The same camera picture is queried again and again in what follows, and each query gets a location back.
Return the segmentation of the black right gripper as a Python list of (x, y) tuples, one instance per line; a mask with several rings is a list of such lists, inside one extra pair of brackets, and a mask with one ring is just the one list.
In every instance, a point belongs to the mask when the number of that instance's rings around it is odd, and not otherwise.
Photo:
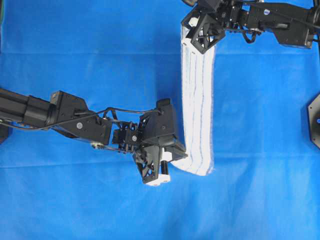
[(181, 34), (191, 33), (191, 44), (205, 54), (225, 37), (225, 30), (244, 30), (239, 23), (246, 0), (196, 0), (195, 6), (181, 21)]

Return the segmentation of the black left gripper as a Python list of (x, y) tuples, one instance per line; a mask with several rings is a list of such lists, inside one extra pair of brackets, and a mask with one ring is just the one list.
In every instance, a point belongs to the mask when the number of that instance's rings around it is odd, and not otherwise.
[(186, 147), (178, 140), (173, 105), (164, 115), (155, 108), (141, 115), (139, 123), (118, 121), (117, 125), (112, 144), (126, 152), (138, 149), (133, 159), (145, 185), (157, 187), (170, 182), (168, 162), (188, 157)]

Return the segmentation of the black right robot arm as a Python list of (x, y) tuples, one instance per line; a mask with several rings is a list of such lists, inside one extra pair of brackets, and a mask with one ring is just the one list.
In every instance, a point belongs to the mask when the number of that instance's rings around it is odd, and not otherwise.
[(226, 32), (241, 33), (248, 44), (263, 32), (274, 34), (286, 47), (310, 49), (320, 41), (320, 2), (303, 8), (263, 0), (186, 0), (192, 10), (181, 21), (186, 38), (205, 54)]

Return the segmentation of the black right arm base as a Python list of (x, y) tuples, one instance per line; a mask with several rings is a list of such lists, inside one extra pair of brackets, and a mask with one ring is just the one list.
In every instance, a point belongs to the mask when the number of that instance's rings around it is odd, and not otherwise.
[(308, 132), (310, 141), (320, 148), (320, 94), (307, 104)]

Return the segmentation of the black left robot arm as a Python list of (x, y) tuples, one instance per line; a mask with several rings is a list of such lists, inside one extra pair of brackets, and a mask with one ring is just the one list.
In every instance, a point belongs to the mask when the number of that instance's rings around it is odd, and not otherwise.
[(176, 112), (165, 98), (156, 107), (139, 112), (139, 123), (121, 121), (117, 109), (95, 112), (84, 99), (57, 91), (50, 101), (6, 89), (0, 91), (0, 139), (11, 128), (25, 131), (49, 130), (74, 140), (88, 142), (94, 149), (132, 154), (142, 182), (159, 186), (170, 181), (168, 164), (187, 157), (179, 141)]

